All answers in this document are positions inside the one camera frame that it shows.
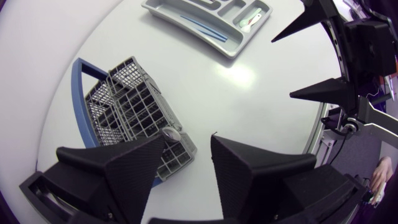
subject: cable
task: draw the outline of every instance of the cable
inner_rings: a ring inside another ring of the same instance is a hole
[[[334,156],[334,158],[330,161],[330,163],[329,163],[330,165],[333,163],[333,161],[337,158],[338,154],[341,152],[341,149],[343,148],[344,143],[346,142],[346,139],[347,139],[347,135],[344,136],[343,143],[341,143],[340,149],[337,151],[337,154],[336,154],[336,155]]]
[[[371,93],[368,93],[368,94],[366,95],[366,97],[368,97],[369,95],[371,95],[371,96],[375,97],[377,94],[379,94],[379,92],[380,92],[380,88],[379,88],[379,89],[377,89],[377,93],[375,93],[374,95],[373,95],[373,94],[371,94]]]

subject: gray carpet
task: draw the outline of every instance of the gray carpet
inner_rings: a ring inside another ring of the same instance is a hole
[[[341,143],[338,141],[330,152],[328,163],[334,158]],[[346,140],[344,146],[332,166],[342,174],[359,175],[370,178],[379,162],[381,141],[372,136],[362,134]]]

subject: dishwasher basket grid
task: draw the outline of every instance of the dishwasher basket grid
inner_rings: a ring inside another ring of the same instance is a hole
[[[193,160],[196,147],[182,132],[182,126],[156,83],[131,57],[109,71],[85,96],[93,131],[100,145],[151,137],[170,126],[181,141],[166,142],[157,177],[165,181]]]

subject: black cable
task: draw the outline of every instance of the black cable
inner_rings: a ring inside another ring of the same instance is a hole
[[[348,135],[344,136],[343,143],[341,143],[340,149],[337,151],[337,154],[335,155],[335,157],[330,161],[330,163],[329,163],[330,165],[333,163],[333,161],[337,158],[338,154],[341,152],[341,149],[343,148],[344,143],[346,142],[347,136]]]

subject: person's hand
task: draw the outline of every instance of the person's hand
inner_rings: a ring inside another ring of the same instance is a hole
[[[387,182],[392,176],[392,166],[391,166],[391,158],[386,156],[383,157],[379,165],[373,172],[370,189],[373,192],[373,200],[371,202],[372,205],[376,203],[377,196],[381,193],[383,188],[383,184]]]

